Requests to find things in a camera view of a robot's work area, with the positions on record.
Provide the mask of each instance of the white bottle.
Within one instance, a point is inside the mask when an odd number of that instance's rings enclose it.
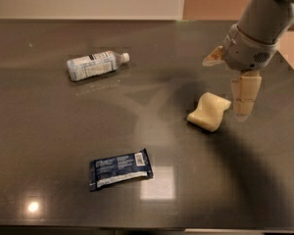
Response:
[[[129,61],[127,53],[118,54],[106,51],[98,54],[68,60],[69,74],[72,81],[80,81],[90,76],[115,71],[121,64]]]

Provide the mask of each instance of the white wall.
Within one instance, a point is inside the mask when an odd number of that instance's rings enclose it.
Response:
[[[184,0],[0,0],[0,19],[179,20]]]

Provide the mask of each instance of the bottle cap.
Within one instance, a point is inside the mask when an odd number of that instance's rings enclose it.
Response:
[[[129,55],[128,55],[128,53],[123,53],[122,56],[123,56],[123,62],[124,63],[127,63],[129,61]]]

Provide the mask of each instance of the barcode label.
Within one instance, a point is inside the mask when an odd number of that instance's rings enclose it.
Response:
[[[136,153],[135,159],[137,166],[145,166],[143,155],[141,153]]]

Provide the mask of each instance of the sponge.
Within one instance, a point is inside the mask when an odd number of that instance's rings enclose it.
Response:
[[[211,132],[216,131],[222,121],[223,112],[231,102],[210,92],[201,96],[197,109],[188,115],[187,120]]]

